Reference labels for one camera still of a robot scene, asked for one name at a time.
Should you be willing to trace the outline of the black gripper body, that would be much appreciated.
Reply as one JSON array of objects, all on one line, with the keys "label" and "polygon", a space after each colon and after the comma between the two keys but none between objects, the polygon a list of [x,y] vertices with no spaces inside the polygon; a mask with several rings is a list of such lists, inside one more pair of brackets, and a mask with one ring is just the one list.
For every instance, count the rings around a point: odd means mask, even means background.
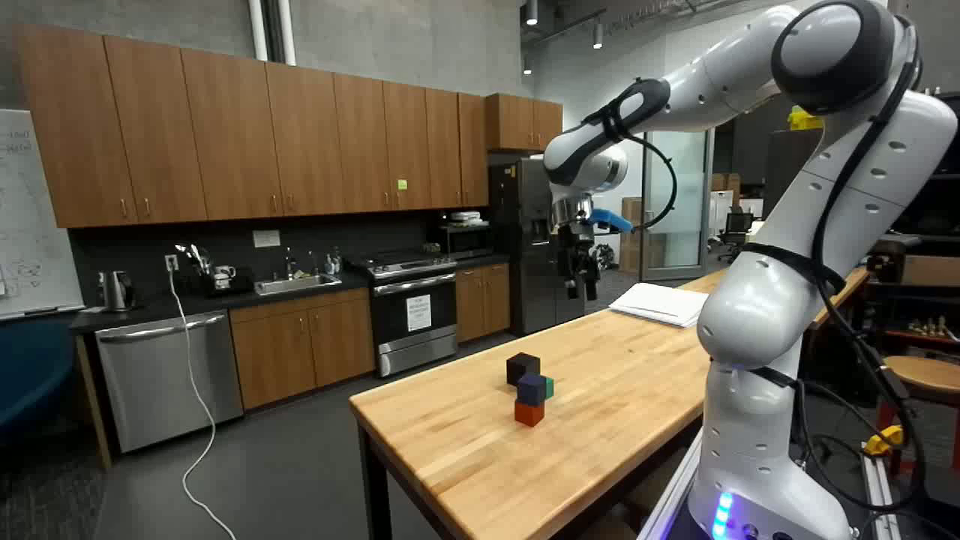
[{"label": "black gripper body", "polygon": [[598,296],[600,271],[591,256],[594,236],[588,223],[570,223],[557,227],[557,271],[564,277],[566,296],[575,301],[585,293],[588,301]]}]

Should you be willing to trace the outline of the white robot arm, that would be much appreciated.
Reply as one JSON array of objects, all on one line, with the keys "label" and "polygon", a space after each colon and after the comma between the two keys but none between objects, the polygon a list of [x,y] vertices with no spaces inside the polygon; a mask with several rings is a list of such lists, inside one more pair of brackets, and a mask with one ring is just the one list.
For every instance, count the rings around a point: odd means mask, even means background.
[{"label": "white robot arm", "polygon": [[915,87],[915,26],[878,0],[772,5],[687,67],[639,78],[546,144],[557,185],[594,190],[634,133],[719,125],[782,92],[823,120],[806,165],[704,301],[711,356],[689,519],[718,540],[849,540],[796,460],[796,380],[809,318],[934,177],[958,114]]}]

